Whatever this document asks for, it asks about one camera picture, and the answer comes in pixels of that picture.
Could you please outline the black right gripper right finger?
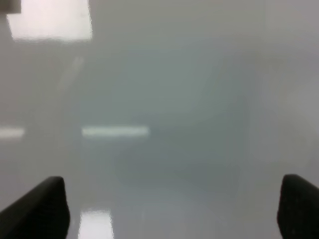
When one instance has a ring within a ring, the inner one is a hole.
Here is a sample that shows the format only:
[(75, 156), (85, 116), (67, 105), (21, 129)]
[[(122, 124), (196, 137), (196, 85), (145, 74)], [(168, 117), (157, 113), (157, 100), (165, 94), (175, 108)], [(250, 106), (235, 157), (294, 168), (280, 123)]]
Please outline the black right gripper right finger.
[(277, 224), (284, 239), (319, 238), (319, 189), (297, 174), (283, 177)]

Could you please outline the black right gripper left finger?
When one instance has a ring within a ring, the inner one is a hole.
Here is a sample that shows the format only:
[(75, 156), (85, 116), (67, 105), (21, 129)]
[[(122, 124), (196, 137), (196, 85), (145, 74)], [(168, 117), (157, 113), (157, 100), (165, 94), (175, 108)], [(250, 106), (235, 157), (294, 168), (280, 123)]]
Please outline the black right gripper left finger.
[(70, 226), (65, 182), (51, 176), (0, 212), (2, 239), (65, 239)]

